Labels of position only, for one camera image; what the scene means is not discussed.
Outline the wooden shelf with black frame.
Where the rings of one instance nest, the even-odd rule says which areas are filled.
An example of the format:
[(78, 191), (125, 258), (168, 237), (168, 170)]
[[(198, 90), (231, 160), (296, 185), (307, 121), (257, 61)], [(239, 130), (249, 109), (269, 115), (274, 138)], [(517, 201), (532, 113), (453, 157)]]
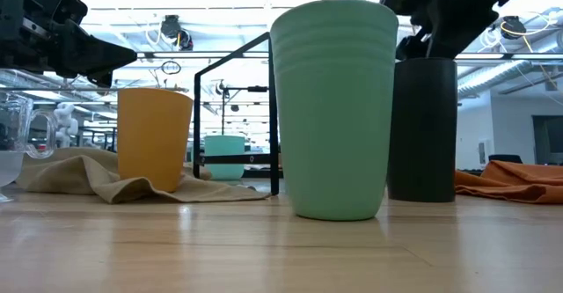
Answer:
[[(242, 155), (223, 155), (223, 156), (204, 156), (200, 152), (201, 147), (201, 78), (211, 70), (217, 69), (230, 60), (243, 58), (244, 53), (250, 51), (252, 48), (257, 47), (260, 43), (266, 41), (267, 60), (268, 60), (268, 86), (249, 86), (246, 88), (234, 87), (236, 91), (248, 92), (268, 92), (268, 107), (269, 107), (269, 149), (268, 154), (242, 154)], [(265, 32), (244, 46), (230, 52), (225, 57), (222, 57), (217, 62), (210, 64), (208, 67), (198, 71), (194, 75), (194, 131), (193, 131), (193, 175), (195, 178), (200, 178), (200, 166), (205, 164), (210, 165), (245, 165), (269, 164), (269, 178), (270, 178), (270, 194), (278, 195), (280, 192), (280, 171), (279, 171), (279, 122), (278, 122), (278, 109), (275, 89), (274, 77), (274, 58), (272, 51), (272, 42), (269, 32)]]

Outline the turquoise mug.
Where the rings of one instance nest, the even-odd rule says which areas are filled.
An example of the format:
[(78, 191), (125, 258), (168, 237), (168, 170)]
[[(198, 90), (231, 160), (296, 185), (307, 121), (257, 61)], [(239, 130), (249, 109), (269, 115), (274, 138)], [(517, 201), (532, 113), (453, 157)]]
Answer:
[[(245, 153), (245, 138), (241, 136), (206, 136), (204, 155), (206, 157), (242, 155)], [(213, 180), (240, 180), (244, 173), (243, 165), (205, 164)]]

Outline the black office chair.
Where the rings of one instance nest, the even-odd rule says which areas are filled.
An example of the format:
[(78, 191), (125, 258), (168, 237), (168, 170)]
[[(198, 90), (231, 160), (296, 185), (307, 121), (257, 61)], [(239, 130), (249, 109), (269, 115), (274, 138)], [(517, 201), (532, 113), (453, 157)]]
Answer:
[(517, 164), (521, 164), (523, 162), (519, 155), (513, 155), (513, 154), (493, 154), (493, 155), (489, 155), (488, 159), (490, 161), (502, 161), (509, 163), (517, 163)]

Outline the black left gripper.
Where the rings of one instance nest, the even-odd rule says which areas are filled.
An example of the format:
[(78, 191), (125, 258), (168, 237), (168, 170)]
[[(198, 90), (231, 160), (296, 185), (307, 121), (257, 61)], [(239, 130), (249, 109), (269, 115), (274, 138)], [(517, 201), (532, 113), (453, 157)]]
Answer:
[(0, 69), (87, 76), (96, 86), (111, 86), (112, 72), (136, 61), (137, 53), (83, 30), (86, 13), (80, 0), (0, 0)]

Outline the beige cloth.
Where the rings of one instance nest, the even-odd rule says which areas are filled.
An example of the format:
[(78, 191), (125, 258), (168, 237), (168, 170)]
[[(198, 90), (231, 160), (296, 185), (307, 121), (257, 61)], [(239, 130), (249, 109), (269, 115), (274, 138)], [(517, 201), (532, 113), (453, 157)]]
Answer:
[(210, 172), (196, 179), (192, 166), (182, 168), (177, 189), (164, 192), (144, 177), (121, 179), (114, 152), (94, 148), (63, 148), (44, 159), (24, 156), (16, 184), (33, 193), (97, 195), (108, 204), (158, 198), (183, 203), (258, 201), (270, 196), (251, 187), (212, 181)]

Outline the orange plastic cup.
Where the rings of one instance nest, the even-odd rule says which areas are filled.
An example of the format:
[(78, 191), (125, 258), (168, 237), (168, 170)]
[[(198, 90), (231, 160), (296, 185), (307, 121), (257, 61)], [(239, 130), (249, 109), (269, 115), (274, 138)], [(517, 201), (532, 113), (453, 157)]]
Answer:
[(145, 178), (157, 190), (174, 192), (186, 156), (194, 102), (156, 88), (118, 93), (118, 171), (122, 179)]

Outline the tall black cup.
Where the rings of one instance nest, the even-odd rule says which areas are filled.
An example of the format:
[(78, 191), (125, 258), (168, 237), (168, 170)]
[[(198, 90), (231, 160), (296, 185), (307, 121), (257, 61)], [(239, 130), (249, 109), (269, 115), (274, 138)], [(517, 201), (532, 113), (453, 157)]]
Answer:
[(395, 66), (387, 173), (393, 200), (453, 202), (457, 64), (418, 58)]

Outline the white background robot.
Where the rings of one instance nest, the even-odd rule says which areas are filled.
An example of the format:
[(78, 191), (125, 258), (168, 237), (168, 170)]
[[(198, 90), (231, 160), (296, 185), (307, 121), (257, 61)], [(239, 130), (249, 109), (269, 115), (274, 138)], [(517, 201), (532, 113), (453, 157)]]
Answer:
[(69, 148), (71, 137), (78, 133), (78, 121), (72, 117), (75, 107), (68, 103), (59, 103), (54, 110), (57, 121), (56, 140), (61, 148)]

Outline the orange cloth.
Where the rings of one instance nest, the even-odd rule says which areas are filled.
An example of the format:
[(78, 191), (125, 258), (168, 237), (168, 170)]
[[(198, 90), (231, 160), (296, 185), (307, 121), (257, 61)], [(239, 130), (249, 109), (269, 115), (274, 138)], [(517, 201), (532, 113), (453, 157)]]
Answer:
[(563, 205), (563, 166), (494, 160), (479, 176), (456, 170), (455, 191), (503, 201)]

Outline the black background stand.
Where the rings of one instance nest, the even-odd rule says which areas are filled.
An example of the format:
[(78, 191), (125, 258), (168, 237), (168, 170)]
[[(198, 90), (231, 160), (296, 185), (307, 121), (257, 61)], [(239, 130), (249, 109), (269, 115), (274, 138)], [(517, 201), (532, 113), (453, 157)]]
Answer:
[(225, 130), (225, 107), (227, 104), (227, 94), (230, 91), (235, 91), (236, 93), (232, 97), (236, 97), (241, 91), (246, 92), (268, 92), (269, 88), (267, 86), (247, 86), (247, 87), (229, 87), (223, 83), (223, 80), (219, 80), (219, 84), (216, 85), (216, 92), (222, 96), (222, 119), (221, 119), (221, 135), (224, 135)]

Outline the clear glass mug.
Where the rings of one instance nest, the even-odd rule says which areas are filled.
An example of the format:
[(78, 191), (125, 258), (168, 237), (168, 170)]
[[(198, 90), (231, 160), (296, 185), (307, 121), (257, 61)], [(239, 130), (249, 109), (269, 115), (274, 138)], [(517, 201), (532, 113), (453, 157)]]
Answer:
[[(46, 148), (38, 150), (29, 143), (32, 121), (43, 117), (47, 122)], [(22, 170), (24, 155), (35, 159), (50, 157), (56, 148), (57, 120), (52, 112), (34, 110), (33, 101), (12, 92), (0, 92), (0, 203), (11, 201), (2, 194)]]

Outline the green ribbed plastic cup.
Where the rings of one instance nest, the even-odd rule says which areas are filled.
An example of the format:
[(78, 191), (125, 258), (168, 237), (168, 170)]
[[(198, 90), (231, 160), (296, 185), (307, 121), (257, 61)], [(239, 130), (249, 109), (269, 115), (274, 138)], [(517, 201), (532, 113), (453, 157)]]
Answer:
[(374, 217), (384, 196), (398, 19), (365, 0), (319, 0), (270, 37), (285, 186), (295, 213)]

